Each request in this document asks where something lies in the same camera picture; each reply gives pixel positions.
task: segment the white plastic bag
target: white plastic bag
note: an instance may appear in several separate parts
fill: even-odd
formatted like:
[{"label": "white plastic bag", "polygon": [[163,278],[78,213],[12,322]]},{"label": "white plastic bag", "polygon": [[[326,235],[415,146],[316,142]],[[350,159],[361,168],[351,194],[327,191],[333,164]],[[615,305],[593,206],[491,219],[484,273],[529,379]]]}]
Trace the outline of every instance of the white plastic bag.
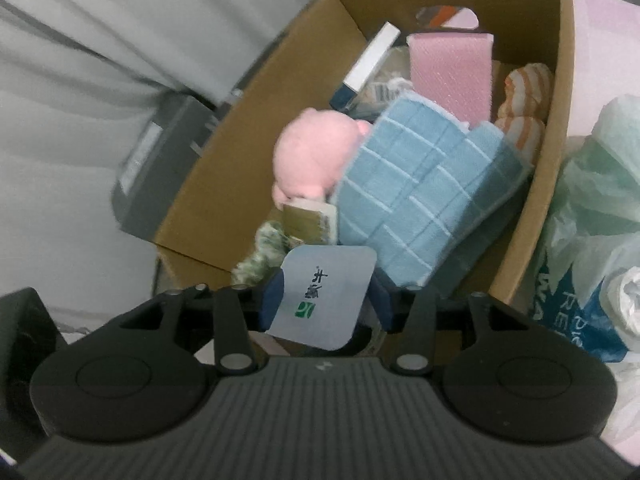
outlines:
[{"label": "white plastic bag", "polygon": [[640,465],[640,363],[610,363],[618,398],[601,439],[627,461]]},{"label": "white plastic bag", "polygon": [[604,362],[640,354],[640,98],[605,106],[558,179],[538,256],[534,320]]}]

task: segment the blue printed plastic bag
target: blue printed plastic bag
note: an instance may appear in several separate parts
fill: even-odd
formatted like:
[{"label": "blue printed plastic bag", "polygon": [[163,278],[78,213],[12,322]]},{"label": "blue printed plastic bag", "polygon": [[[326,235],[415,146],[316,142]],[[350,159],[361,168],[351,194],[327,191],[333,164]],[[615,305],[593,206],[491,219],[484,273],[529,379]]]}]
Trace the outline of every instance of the blue printed plastic bag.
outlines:
[{"label": "blue printed plastic bag", "polygon": [[605,106],[558,179],[531,317],[604,362],[640,360],[640,98]]}]

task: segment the pink plush toy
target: pink plush toy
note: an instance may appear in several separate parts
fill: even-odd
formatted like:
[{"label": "pink plush toy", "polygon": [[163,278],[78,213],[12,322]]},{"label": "pink plush toy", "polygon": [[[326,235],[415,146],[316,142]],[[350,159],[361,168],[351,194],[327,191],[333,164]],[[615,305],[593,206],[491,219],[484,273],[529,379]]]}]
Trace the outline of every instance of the pink plush toy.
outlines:
[{"label": "pink plush toy", "polygon": [[338,183],[371,124],[333,110],[307,108],[280,134],[273,152],[273,201],[324,202]]}]

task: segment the green logo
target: green logo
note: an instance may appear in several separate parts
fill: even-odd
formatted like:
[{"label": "green logo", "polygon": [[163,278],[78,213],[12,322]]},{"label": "green logo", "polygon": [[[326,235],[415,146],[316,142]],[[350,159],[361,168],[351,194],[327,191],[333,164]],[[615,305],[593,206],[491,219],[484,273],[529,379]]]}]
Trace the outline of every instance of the green logo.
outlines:
[{"label": "green logo", "polygon": [[298,310],[296,311],[296,317],[306,317],[309,319],[311,314],[313,314],[315,307],[315,303],[311,303],[310,301],[300,301]]}]

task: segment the blue towel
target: blue towel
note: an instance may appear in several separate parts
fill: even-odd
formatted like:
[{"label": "blue towel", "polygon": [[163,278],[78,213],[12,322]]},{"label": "blue towel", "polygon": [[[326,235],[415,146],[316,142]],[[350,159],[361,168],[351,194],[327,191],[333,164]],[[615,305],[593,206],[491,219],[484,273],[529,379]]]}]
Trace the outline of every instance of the blue towel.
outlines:
[{"label": "blue towel", "polygon": [[338,183],[332,203],[344,245],[364,245],[398,203],[465,139],[466,124],[414,92],[380,116]]},{"label": "blue towel", "polygon": [[500,236],[511,219],[522,210],[528,192],[529,186],[521,186],[515,195],[502,204],[450,252],[430,278],[430,285],[433,285],[434,290],[441,297],[451,297],[462,279],[480,259],[480,256]]},{"label": "blue towel", "polygon": [[[378,265],[396,285],[424,285],[531,169],[492,124],[468,131],[435,103],[408,92],[373,126],[332,197],[340,243],[375,249]],[[473,266],[496,230],[488,224],[461,246],[459,269]]]}]

